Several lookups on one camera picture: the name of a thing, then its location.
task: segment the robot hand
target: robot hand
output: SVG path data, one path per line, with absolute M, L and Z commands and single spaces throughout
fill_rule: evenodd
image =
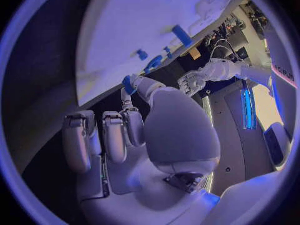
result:
M 230 60 L 213 58 L 204 68 L 185 74 L 178 80 L 178 84 L 181 91 L 192 97 L 204 89 L 207 81 L 218 82 L 230 80 L 234 76 L 240 77 L 242 67 L 247 66 L 242 61 L 233 63 Z

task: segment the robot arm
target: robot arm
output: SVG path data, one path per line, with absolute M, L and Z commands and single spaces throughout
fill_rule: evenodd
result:
M 180 90 L 194 96 L 204 89 L 207 81 L 224 81 L 233 77 L 250 79 L 270 89 L 271 70 L 262 67 L 249 66 L 243 61 L 233 63 L 230 60 L 213 58 L 204 68 L 190 71 L 178 80 Z

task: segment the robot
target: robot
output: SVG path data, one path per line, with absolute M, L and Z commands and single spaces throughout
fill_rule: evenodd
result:
M 78 173 L 78 201 L 91 224 L 179 224 L 194 215 L 199 223 L 205 219 L 219 200 L 205 184 L 220 162 L 221 148 L 211 121 L 191 97 L 207 81 L 233 77 L 253 80 L 273 94 L 271 70 L 213 58 L 180 78 L 180 90 L 127 76 L 122 111 L 102 116 L 103 146 L 94 112 L 65 118 L 64 151 L 69 167 Z M 132 103 L 135 92 L 150 106 L 145 122 Z M 279 143 L 282 164 L 290 141 L 281 125 L 270 131 L 266 141 Z M 186 212 L 196 208 L 201 215 Z

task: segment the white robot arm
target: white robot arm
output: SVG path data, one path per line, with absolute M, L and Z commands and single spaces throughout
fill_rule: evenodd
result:
M 262 67 L 249 66 L 243 61 L 233 63 L 227 59 L 213 58 L 204 68 L 198 71 L 190 71 L 178 80 L 180 90 L 194 96 L 204 89 L 207 81 L 224 81 L 233 77 L 250 79 L 270 89 L 271 70 Z

